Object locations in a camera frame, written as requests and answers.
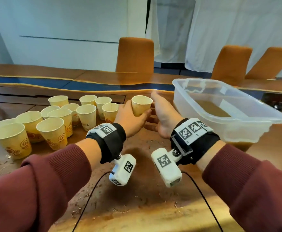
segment table surface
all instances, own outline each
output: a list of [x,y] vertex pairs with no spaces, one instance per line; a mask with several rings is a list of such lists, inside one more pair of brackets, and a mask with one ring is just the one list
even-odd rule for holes
[[[71,73],[64,69],[53,69],[36,66],[11,66],[5,69],[6,74],[26,76],[65,75],[66,78],[76,80],[90,80],[105,82],[104,77],[110,83],[111,75],[119,75],[113,78],[112,83],[167,83],[179,76],[161,74],[139,75],[118,74],[109,72],[72,70]],[[4,75],[4,67],[0,68],[0,75]],[[59,89],[33,88],[26,85],[1,84],[0,86],[0,118],[12,118],[28,110],[41,111],[48,106],[47,98],[58,94],[67,94],[70,102],[78,103],[78,98],[85,92],[76,92]],[[113,101],[122,103],[137,94],[150,96],[151,89],[112,91],[106,93],[95,92],[101,96],[107,94]],[[173,93],[160,91],[170,102],[173,101]],[[68,143],[75,143],[85,137],[86,132],[81,126],[73,128],[73,136],[68,138]],[[170,141],[163,140],[157,133],[142,129],[137,135],[129,138],[124,143],[123,154],[130,153],[137,165],[129,183],[123,187],[112,184],[105,176],[98,184],[93,196],[85,209],[85,213],[77,226],[76,231],[219,231],[216,222],[211,215],[201,195],[186,176],[182,182],[173,187],[166,188],[161,180],[154,164],[151,161],[151,153],[157,148],[164,147],[170,150]],[[46,142],[33,144],[33,154],[47,155],[52,150]],[[265,133],[260,141],[254,144],[248,153],[261,160],[267,159],[282,169],[282,124],[273,125],[270,131]],[[19,168],[21,161],[12,161],[7,153],[0,147],[0,176],[8,174]],[[93,171],[89,183],[84,186],[69,202],[68,209],[50,231],[72,231],[81,210],[92,191],[93,185],[106,171],[111,170],[112,164],[101,165]],[[201,191],[208,200],[217,219],[224,231],[243,231],[229,214],[227,205],[207,186],[201,178],[201,172],[196,166],[180,166],[187,171],[197,182]]]

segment paper cup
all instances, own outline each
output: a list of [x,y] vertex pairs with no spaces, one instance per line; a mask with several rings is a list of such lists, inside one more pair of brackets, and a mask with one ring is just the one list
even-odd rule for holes
[[37,124],[43,120],[41,112],[28,111],[18,115],[15,120],[17,123],[25,125],[27,136],[31,143],[41,142],[44,140],[40,132],[36,129]]
[[97,98],[96,95],[85,95],[83,97],[80,97],[80,102],[82,105],[87,105],[87,104],[96,105],[95,103],[96,98]]
[[43,117],[44,119],[49,118],[49,117],[48,117],[48,113],[51,112],[51,111],[57,110],[57,109],[60,109],[60,107],[59,107],[59,106],[49,106],[49,107],[44,108],[44,109],[41,111],[42,117]]
[[64,148],[68,143],[62,118],[43,120],[37,124],[37,130],[54,151]]
[[151,108],[153,100],[143,95],[136,95],[131,99],[132,111],[135,116],[141,116],[143,112]]
[[107,103],[102,106],[104,118],[106,123],[113,123],[118,112],[118,104]]
[[104,114],[103,114],[103,110],[102,110],[102,106],[112,102],[112,99],[109,97],[99,97],[95,100],[96,105],[97,105],[97,109],[98,109],[98,113],[99,113],[99,117],[101,120],[104,120]]
[[66,136],[70,137],[72,135],[72,116],[69,109],[57,109],[48,113],[49,117],[58,117],[64,120]]
[[20,123],[0,127],[0,145],[15,160],[23,159],[31,153],[31,144],[25,126]]
[[72,125],[77,126],[80,123],[80,118],[77,113],[77,108],[79,107],[79,104],[76,103],[69,103],[67,105],[63,105],[61,108],[62,109],[69,109],[71,111],[71,116],[72,116]]
[[77,108],[81,123],[85,131],[96,126],[96,107],[91,104],[82,105]]
[[48,101],[51,106],[62,107],[63,105],[69,104],[68,96],[66,95],[58,95],[58,96],[50,97]]
[[8,124],[12,124],[12,123],[17,123],[15,118],[2,120],[2,121],[0,121],[0,127],[3,127],[3,126],[8,125]]

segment forearm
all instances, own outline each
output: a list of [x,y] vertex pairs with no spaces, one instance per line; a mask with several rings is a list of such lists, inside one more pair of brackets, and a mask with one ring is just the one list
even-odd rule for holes
[[282,171],[231,145],[220,145],[197,163],[201,170],[206,167],[204,181],[245,231],[282,231]]
[[47,157],[33,155],[0,178],[0,231],[48,231],[68,201],[90,179],[101,158],[95,140],[69,145]]

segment plastic container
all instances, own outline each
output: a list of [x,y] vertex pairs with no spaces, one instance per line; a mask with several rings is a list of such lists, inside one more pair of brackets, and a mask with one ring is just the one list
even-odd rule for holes
[[[256,143],[272,124],[282,123],[281,112],[222,81],[191,78],[172,83],[178,112],[200,119],[227,143]],[[208,107],[203,106],[205,111],[196,101],[201,105],[211,102],[229,117],[210,114]]]

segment cup rim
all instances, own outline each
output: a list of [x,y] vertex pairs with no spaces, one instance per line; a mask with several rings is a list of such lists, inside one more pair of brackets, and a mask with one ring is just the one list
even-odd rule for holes
[[[56,100],[56,101],[53,100],[53,99],[59,98],[59,97],[63,97],[64,99],[62,99],[62,100]],[[56,96],[53,96],[53,97],[48,98],[48,101],[49,101],[49,102],[62,102],[62,101],[65,101],[66,99],[69,99],[69,97],[66,96],[66,95],[56,95]]]
[[79,104],[77,104],[77,103],[69,103],[69,104],[66,104],[66,105],[63,105],[60,109],[68,109],[68,110],[70,110],[70,111],[76,111],[77,110],[77,108],[76,109],[74,109],[74,110],[71,110],[71,109],[69,109],[69,108],[63,108],[63,107],[65,107],[65,106],[69,106],[69,105],[78,105],[78,107],[80,106]]
[[6,138],[0,138],[0,140],[4,140],[4,139],[8,139],[8,138],[13,138],[13,137],[19,135],[21,132],[23,132],[25,130],[25,125],[22,124],[22,123],[11,123],[11,124],[8,124],[8,125],[0,127],[0,129],[7,128],[7,126],[12,126],[12,125],[23,125],[23,127],[22,127],[22,130],[20,132],[14,134],[12,136],[6,137]]
[[[87,96],[94,96],[95,98],[93,100],[90,100],[90,101],[82,101],[84,99],[84,97],[87,97]],[[97,99],[97,96],[96,95],[93,95],[93,94],[87,94],[87,95],[84,95],[82,97],[80,97],[80,102],[83,102],[83,103],[88,103],[88,102],[92,102],[92,101],[95,101]]]
[[[50,113],[55,112],[55,111],[57,111],[57,110],[61,110],[61,111],[62,111],[62,110],[67,110],[67,111],[69,111],[69,113],[66,114],[66,115],[63,115],[63,116],[56,116],[56,117],[50,116]],[[50,111],[50,112],[48,113],[48,117],[51,117],[51,118],[62,118],[62,117],[65,117],[65,116],[69,116],[71,113],[72,113],[72,111],[71,111],[70,109],[56,109],[56,110]]]
[[[22,121],[19,121],[18,119],[20,118],[20,116],[24,115],[24,114],[29,114],[29,113],[40,113],[40,116],[33,120],[33,121],[29,121],[29,122],[22,122]],[[42,118],[42,114],[40,111],[27,111],[27,112],[24,112],[22,114],[19,114],[17,117],[15,117],[15,120],[17,121],[17,123],[22,123],[22,124],[30,124],[30,123],[33,123],[33,122],[36,122],[37,120],[39,120],[40,118]]]
[[[80,108],[84,108],[85,106],[95,107],[95,109],[94,109],[93,111],[89,112],[89,113],[80,113],[80,112],[78,112],[78,110],[80,110]],[[81,106],[79,106],[79,107],[77,108],[76,112],[77,112],[78,114],[81,114],[81,115],[88,115],[88,114],[92,114],[92,113],[95,112],[96,110],[97,110],[97,107],[96,107],[95,105],[86,104],[86,105],[81,105]]]
[[[108,104],[116,104],[117,105],[117,110],[116,111],[106,111],[103,107],[104,106],[106,106],[106,105],[108,105]],[[118,111],[118,108],[119,108],[119,104],[117,104],[117,103],[106,103],[106,104],[104,104],[103,106],[102,106],[102,110],[104,111],[104,112],[117,112]]]
[[0,123],[3,123],[4,121],[7,121],[7,120],[14,120],[14,122],[9,123],[9,124],[17,123],[17,121],[16,121],[15,118],[10,118],[10,119],[1,120]]
[[[138,103],[138,102],[135,102],[134,101],[134,98],[136,98],[136,97],[146,97],[147,99],[149,99],[149,101],[151,101],[151,102],[149,102],[149,103]],[[147,97],[147,96],[144,96],[144,95],[136,95],[136,96],[133,96],[132,97],[132,99],[131,99],[131,101],[132,102],[134,102],[135,104],[139,104],[139,105],[148,105],[148,104],[152,104],[153,103],[153,100],[151,99],[151,98],[149,98],[149,97]]]
[[[39,125],[39,124],[41,125],[42,122],[46,123],[46,122],[50,122],[50,120],[52,121],[52,120],[54,120],[54,119],[55,119],[55,120],[61,119],[61,120],[62,120],[62,125],[59,126],[59,127],[56,128],[56,129],[50,130],[50,131],[41,131],[41,130],[38,129],[38,125]],[[62,126],[64,125],[64,123],[65,123],[65,121],[64,121],[62,118],[60,118],[60,117],[51,117],[51,118],[48,118],[48,119],[46,119],[46,120],[40,121],[40,122],[36,125],[36,129],[37,129],[39,132],[43,132],[43,133],[54,132],[54,131],[58,130],[60,127],[62,127]]]
[[112,98],[107,97],[107,96],[102,96],[102,97],[98,97],[98,98],[96,98],[96,99],[95,99],[95,103],[96,103],[96,104],[99,104],[99,105],[102,105],[102,104],[107,104],[107,103],[99,103],[99,102],[97,102],[97,99],[99,99],[99,98],[109,98],[109,99],[110,99],[110,101],[109,101],[109,102],[107,102],[107,103],[111,103],[111,102],[112,102]]
[[49,111],[49,112],[46,114],[46,116],[43,116],[43,113],[42,113],[42,112],[45,111],[47,108],[50,108],[50,107],[58,107],[58,109],[61,108],[60,106],[56,106],[56,105],[47,106],[46,108],[43,108],[43,109],[41,110],[41,115],[42,115],[42,117],[48,116],[48,113],[51,112],[51,111]]

